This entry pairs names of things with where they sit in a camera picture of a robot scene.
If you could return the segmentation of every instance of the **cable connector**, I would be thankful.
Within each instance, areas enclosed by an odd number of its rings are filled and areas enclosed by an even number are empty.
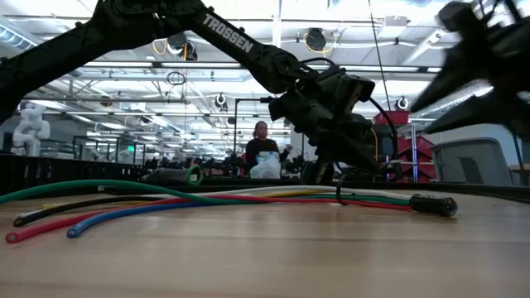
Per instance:
[[[435,198],[430,195],[413,195],[408,203],[412,210],[450,217],[456,214],[458,204],[451,198]]]

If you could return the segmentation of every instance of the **blue cable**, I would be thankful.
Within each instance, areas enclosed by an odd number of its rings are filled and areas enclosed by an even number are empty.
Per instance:
[[[91,226],[95,224],[99,224],[99,223],[102,223],[110,219],[117,219],[123,216],[142,214],[142,213],[152,212],[152,211],[190,208],[190,207],[202,207],[202,206],[210,206],[210,205],[211,204],[204,204],[204,203],[159,204],[159,205],[153,205],[153,206],[135,207],[135,208],[130,208],[130,209],[111,211],[111,212],[107,212],[103,214],[98,214],[89,219],[85,219],[81,221],[80,223],[76,224],[75,226],[73,226],[72,228],[68,230],[68,232],[66,233],[66,237],[77,238],[81,236],[83,231],[85,231],[87,228],[90,228]]]

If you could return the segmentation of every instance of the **plastic bag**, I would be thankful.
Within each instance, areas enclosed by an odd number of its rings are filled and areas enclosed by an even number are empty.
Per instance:
[[[282,165],[278,159],[270,155],[269,158],[258,158],[258,164],[250,169],[251,179],[280,179]]]

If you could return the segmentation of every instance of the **person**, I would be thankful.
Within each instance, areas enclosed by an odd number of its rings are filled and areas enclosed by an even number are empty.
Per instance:
[[[247,143],[247,148],[245,150],[246,160],[249,169],[258,164],[256,157],[258,156],[259,152],[271,151],[280,153],[276,142],[267,138],[267,124],[264,121],[259,121],[258,123],[256,123],[256,126],[254,127],[253,136],[254,139],[250,140]],[[291,150],[292,146],[287,145],[285,147],[283,153],[280,154],[280,162],[286,160],[289,153],[291,153]]]

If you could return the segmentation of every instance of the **red cable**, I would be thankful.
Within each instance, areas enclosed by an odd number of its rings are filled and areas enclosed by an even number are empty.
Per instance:
[[[302,203],[302,204],[303,203],[309,203],[309,204],[310,203],[312,204],[337,203],[336,199],[262,198],[262,197],[253,197],[253,196],[247,196],[247,195],[209,195],[208,198],[238,199],[238,200],[253,201],[253,202],[258,202],[258,203],[260,202],[261,203]],[[190,202],[189,199],[161,199],[159,201],[142,204],[142,206],[151,206],[151,205],[158,205],[158,204],[178,204],[178,203],[188,203],[188,202]],[[347,200],[347,199],[345,199],[344,202],[347,202],[348,204],[363,206],[363,207],[395,209],[395,210],[402,210],[402,211],[412,210],[409,206],[401,206],[401,205],[393,205],[393,204],[385,204],[385,203],[361,202],[361,201],[353,201],[353,200]],[[115,208],[115,209],[109,209],[109,210],[102,210],[102,211],[92,212],[89,214],[77,215],[69,219],[60,219],[60,220],[56,220],[50,223],[38,224],[38,225],[34,225],[34,226],[30,226],[27,228],[17,230],[15,232],[10,232],[6,235],[5,239],[7,243],[19,243],[22,240],[34,237],[41,233],[46,233],[46,232],[50,232],[58,228],[63,228],[63,227],[67,227],[70,225],[77,224],[78,222],[88,219],[97,214],[101,214],[101,213],[108,212],[108,211],[135,208],[135,207],[137,206],[127,206],[127,207],[121,207],[121,208]]]

